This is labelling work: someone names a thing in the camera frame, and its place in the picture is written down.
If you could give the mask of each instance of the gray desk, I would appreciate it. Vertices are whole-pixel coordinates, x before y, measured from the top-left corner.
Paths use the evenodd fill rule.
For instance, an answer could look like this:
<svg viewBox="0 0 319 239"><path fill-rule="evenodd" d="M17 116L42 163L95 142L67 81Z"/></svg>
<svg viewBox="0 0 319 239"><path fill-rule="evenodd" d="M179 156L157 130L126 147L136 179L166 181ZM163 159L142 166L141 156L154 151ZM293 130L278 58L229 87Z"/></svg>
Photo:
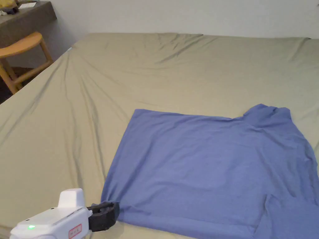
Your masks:
<svg viewBox="0 0 319 239"><path fill-rule="evenodd" d="M37 2L15 15L0 16L0 48L7 47L56 20L51 2Z"/></svg>

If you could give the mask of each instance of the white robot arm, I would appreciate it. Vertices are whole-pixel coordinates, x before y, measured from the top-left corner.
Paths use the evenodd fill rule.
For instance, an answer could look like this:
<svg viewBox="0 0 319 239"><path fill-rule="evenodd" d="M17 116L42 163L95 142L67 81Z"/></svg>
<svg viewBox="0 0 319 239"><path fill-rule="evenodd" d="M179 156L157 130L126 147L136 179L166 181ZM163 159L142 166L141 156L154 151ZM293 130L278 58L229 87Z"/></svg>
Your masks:
<svg viewBox="0 0 319 239"><path fill-rule="evenodd" d="M83 190L68 189L60 194L59 204L19 222L10 239L81 239L89 231L107 230L118 217L118 203L86 207Z"/></svg>

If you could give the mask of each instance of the paper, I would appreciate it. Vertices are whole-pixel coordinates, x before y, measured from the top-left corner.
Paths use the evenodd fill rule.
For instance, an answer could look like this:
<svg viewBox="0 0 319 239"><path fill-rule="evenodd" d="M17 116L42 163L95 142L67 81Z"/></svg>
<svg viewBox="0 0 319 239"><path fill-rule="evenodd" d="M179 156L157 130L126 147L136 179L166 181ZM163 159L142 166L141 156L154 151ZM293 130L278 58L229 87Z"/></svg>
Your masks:
<svg viewBox="0 0 319 239"><path fill-rule="evenodd" d="M19 9L34 7L36 4L37 4L37 3L23 3L23 4L21 4L21 6L19 7Z"/></svg>

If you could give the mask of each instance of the red label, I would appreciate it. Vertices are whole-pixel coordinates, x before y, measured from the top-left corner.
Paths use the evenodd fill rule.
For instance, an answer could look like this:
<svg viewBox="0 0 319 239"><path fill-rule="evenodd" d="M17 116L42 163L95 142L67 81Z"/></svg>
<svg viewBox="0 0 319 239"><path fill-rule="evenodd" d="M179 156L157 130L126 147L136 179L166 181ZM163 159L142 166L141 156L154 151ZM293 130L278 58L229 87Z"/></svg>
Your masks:
<svg viewBox="0 0 319 239"><path fill-rule="evenodd" d="M77 225L75 228L71 229L69 231L69 239L75 237L77 234L79 234L82 231L82 224Z"/></svg>

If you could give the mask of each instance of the bed sheet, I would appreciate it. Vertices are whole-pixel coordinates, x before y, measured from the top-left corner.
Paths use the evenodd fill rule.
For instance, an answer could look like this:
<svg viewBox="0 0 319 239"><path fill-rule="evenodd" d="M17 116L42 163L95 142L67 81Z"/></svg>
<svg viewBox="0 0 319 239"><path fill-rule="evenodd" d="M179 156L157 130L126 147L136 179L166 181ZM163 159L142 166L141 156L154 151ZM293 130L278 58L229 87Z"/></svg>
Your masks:
<svg viewBox="0 0 319 239"><path fill-rule="evenodd" d="M238 117L291 110L319 158L319 40L89 34L0 105L0 238L81 187L98 203L137 108ZM117 223L93 238L183 238Z"/></svg>

